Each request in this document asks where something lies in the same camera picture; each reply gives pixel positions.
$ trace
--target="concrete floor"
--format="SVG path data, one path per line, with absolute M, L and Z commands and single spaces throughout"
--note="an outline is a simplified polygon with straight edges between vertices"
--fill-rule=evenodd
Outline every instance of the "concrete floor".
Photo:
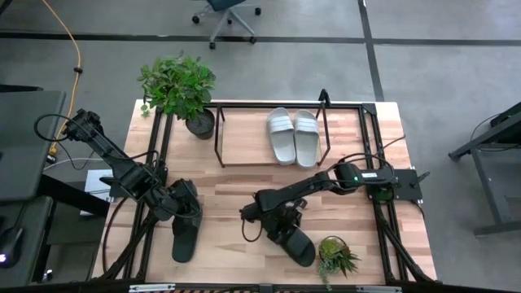
M 49 3 L 75 33 L 207 36 L 216 17 L 191 23 L 203 2 L 185 0 L 53 0 Z M 356 0 L 265 0 L 263 14 L 239 13 L 262 37 L 363 37 Z M 366 0 L 373 37 L 503 40 L 521 38 L 521 2 L 516 0 Z M 62 32 L 39 0 L 14 2 L 0 30 Z M 223 34 L 246 35 L 239 27 Z M 71 92 L 76 52 L 70 41 L 0 40 L 0 82 Z M 217 75 L 214 98 L 308 99 L 321 88 L 333 100 L 374 101 L 364 44 L 303 42 L 79 42 L 83 68 L 76 109 L 102 117 L 106 134 L 124 146 L 130 109 L 142 96 L 139 68 L 156 56 L 200 55 Z M 422 182 L 424 209 L 436 271 L 442 282 L 504 290 L 521 288 L 521 233 L 476 238 L 491 224 L 484 192 L 470 157 L 453 163 L 447 153 L 468 140 L 482 119 L 519 101 L 518 46 L 375 46 L 386 101 L 398 102 L 411 160 L 431 171 Z M 90 150 L 68 143 L 73 157 Z M 104 168 L 92 163 L 90 168 Z M 67 164 L 49 171 L 64 181 L 85 180 Z M 61 282 L 86 277 L 90 248 L 56 248 Z M 66 259 L 84 259 L 71 267 Z

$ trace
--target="slide sandal pair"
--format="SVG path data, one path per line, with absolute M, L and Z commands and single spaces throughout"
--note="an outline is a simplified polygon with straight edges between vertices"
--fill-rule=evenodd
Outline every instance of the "slide sandal pair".
M 269 139 L 275 158 L 281 165 L 296 163 L 302 168 L 312 168 L 317 163 L 318 121 L 306 110 L 295 114 L 295 127 L 290 114 L 279 107 L 268 114 Z

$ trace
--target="orange cable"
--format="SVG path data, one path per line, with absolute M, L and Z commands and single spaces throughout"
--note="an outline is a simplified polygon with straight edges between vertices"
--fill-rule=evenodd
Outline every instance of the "orange cable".
M 77 52 L 77 55 L 78 55 L 78 65 L 77 65 L 77 68 L 81 68 L 81 53 L 80 53 L 80 48 L 78 47 L 78 44 L 76 43 L 76 40 L 74 40 L 74 37 L 72 36 L 71 32 L 68 30 L 67 25 L 65 25 L 63 23 L 63 21 L 59 18 L 59 16 L 52 9 L 52 7 L 47 3 L 47 1 L 46 0 L 42 0 L 42 2 L 47 6 L 47 8 L 49 8 L 50 12 L 55 16 L 55 18 L 59 21 L 59 23 L 62 25 L 62 27 L 67 32 L 68 36 L 71 38 L 71 41 L 74 44 L 74 47 L 76 48 L 76 52 Z M 78 86 L 78 81 L 79 80 L 80 80 L 80 72 L 76 72 L 76 79 L 74 80 L 74 85 L 72 86 L 71 105 L 69 106 L 67 117 L 70 117 L 70 115 L 72 113 L 72 109 L 74 108 L 74 98 L 76 97 L 76 88 Z M 59 137 L 59 134 L 62 132 L 63 127 L 65 127 L 65 123 L 66 122 L 67 121 L 64 121 L 62 123 L 61 127 L 58 130 L 58 133 L 56 134 L 56 138 Z M 53 142 L 50 145 L 49 153 L 51 153 L 52 155 L 55 155 L 57 151 L 58 151 L 58 149 L 56 147 L 56 142 Z

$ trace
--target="potted plant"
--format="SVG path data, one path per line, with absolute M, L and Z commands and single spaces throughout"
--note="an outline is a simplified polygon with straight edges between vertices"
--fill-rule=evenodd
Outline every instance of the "potted plant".
M 328 291 L 332 289 L 327 276 L 338 273 L 340 270 L 347 278 L 348 271 L 350 273 L 357 271 L 357 265 L 353 261 L 360 260 L 351 252 L 345 241 L 336 236 L 326 237 L 320 242 L 318 255 L 322 260 L 318 265 L 318 274 Z
M 209 139 L 213 135 L 215 116 L 204 108 L 210 103 L 215 75 L 200 62 L 200 57 L 169 56 L 156 59 L 150 69 L 141 68 L 145 97 L 150 105 L 141 107 L 143 116 L 149 116 L 149 108 L 161 107 L 165 114 L 175 114 L 177 119 L 186 121 L 186 127 L 198 138 Z

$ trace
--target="white label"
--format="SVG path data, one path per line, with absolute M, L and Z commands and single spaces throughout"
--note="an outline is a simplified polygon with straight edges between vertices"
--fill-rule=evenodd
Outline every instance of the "white label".
M 375 177 L 377 177 L 376 173 L 362 173 L 361 176 L 364 177 L 364 178 L 375 178 Z

